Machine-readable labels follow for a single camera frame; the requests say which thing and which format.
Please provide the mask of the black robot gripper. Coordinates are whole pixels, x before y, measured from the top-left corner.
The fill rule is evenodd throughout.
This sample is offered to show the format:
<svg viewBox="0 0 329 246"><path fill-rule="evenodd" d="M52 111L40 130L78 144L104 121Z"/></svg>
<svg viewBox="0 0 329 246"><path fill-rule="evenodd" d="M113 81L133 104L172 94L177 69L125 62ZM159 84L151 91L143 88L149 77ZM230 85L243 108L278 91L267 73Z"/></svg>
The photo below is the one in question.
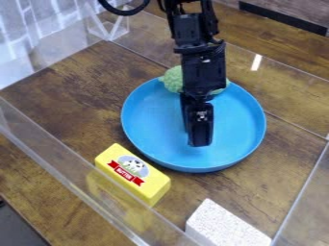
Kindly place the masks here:
<svg viewBox="0 0 329 246"><path fill-rule="evenodd" d="M207 102L215 90L226 88L226 63L223 39L211 0L157 0L165 13L173 52L180 55L181 92L180 114L187 132L188 98Z"/></svg>

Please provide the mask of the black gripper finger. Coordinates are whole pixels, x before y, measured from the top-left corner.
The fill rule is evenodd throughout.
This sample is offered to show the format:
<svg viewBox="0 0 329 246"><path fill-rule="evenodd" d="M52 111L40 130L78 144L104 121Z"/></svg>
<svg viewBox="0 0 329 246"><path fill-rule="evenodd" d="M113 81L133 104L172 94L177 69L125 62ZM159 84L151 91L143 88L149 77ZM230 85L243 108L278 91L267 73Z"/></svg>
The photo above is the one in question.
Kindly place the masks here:
<svg viewBox="0 0 329 246"><path fill-rule="evenodd" d="M187 143L192 147L208 146L214 135L214 106L210 103L185 107Z"/></svg>

